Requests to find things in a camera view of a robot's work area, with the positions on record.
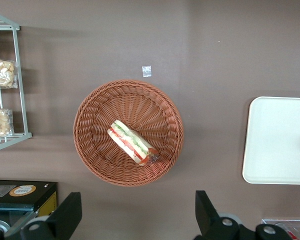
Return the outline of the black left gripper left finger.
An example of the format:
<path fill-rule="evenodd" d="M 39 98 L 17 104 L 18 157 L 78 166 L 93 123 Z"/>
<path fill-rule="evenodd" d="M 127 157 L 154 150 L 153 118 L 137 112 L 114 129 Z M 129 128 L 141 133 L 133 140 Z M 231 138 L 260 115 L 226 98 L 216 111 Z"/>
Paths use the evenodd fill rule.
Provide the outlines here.
<path fill-rule="evenodd" d="M 26 224 L 6 240 L 69 240 L 82 220 L 80 192 L 70 193 L 44 221 Z"/>

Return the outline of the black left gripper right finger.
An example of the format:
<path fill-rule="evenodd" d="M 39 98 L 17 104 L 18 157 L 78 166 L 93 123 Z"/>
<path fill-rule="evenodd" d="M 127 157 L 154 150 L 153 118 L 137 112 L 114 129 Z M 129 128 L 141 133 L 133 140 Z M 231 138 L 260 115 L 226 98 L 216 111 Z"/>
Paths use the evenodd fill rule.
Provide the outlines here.
<path fill-rule="evenodd" d="M 195 218 L 201 232 L 195 240 L 239 240 L 240 225 L 231 217 L 220 216 L 206 191 L 195 192 Z"/>

